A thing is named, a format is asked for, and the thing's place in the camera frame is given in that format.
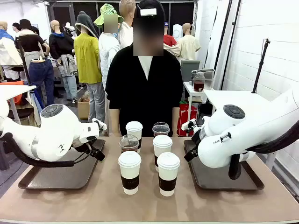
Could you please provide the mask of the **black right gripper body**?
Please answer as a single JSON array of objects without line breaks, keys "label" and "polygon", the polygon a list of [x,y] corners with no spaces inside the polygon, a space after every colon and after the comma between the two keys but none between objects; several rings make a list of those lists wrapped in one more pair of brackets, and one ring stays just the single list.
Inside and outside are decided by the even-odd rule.
[{"label": "black right gripper body", "polygon": [[201,142],[200,133],[204,128],[201,127],[197,131],[194,132],[194,135],[192,136],[191,140],[194,142],[195,146],[193,147],[192,151],[196,151],[198,148],[199,143]]}]

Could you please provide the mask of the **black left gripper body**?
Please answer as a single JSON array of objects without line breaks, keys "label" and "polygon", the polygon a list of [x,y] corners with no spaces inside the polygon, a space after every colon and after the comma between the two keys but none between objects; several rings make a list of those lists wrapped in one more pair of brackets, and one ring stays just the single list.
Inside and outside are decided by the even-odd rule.
[{"label": "black left gripper body", "polygon": [[97,139],[88,141],[86,143],[75,142],[72,144],[72,147],[75,148],[75,150],[77,150],[78,152],[85,154],[95,154],[99,151]]}]

